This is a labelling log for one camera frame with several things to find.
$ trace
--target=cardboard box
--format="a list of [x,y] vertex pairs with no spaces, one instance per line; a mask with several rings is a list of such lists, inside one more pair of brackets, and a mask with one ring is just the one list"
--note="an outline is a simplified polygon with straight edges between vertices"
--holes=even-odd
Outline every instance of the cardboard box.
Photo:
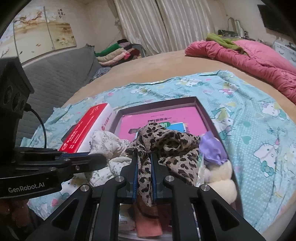
[[109,104],[90,108],[65,139],[60,151],[68,153],[87,152],[94,131],[108,131],[115,118],[115,111]]

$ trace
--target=green blanket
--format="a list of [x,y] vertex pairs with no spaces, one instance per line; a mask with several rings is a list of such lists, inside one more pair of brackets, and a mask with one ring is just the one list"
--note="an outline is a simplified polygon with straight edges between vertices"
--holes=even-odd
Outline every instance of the green blanket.
[[208,34],[206,41],[215,41],[224,48],[232,49],[238,51],[240,54],[244,54],[244,49],[232,42],[231,39],[222,39],[216,34]]
[[110,47],[106,48],[105,50],[103,50],[102,52],[100,53],[95,53],[95,56],[96,57],[103,57],[103,56],[106,56],[107,54],[110,54],[112,53],[113,51],[117,50],[117,49],[120,49],[120,45],[118,43],[115,43],[113,45],[111,45]]

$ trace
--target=white drawer cabinet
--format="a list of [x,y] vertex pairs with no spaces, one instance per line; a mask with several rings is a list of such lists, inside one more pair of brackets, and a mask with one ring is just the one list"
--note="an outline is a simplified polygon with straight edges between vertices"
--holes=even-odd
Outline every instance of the white drawer cabinet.
[[275,51],[278,52],[285,59],[289,60],[290,63],[296,67],[296,52],[286,47],[285,45],[277,42],[275,42],[274,45],[275,45]]

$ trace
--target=cream plush toy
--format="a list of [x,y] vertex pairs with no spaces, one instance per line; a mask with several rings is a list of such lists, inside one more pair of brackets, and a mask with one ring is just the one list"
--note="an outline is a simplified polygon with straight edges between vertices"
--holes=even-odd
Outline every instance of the cream plush toy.
[[230,161],[224,162],[221,166],[209,164],[205,168],[205,183],[210,185],[228,204],[233,203],[237,198],[237,190],[231,176]]

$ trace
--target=beige bed sheet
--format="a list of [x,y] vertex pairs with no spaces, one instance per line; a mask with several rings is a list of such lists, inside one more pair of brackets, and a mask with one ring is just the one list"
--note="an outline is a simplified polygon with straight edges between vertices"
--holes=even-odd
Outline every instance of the beige bed sheet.
[[[296,122],[296,106],[269,84],[225,63],[206,58],[185,56],[184,50],[162,53],[117,65],[107,74],[82,87],[64,104],[64,106],[75,104],[84,98],[133,82],[154,82],[175,76],[212,72],[216,70],[229,70],[237,77],[269,94],[275,98],[289,117]],[[296,192],[290,199],[286,209],[295,201]]]

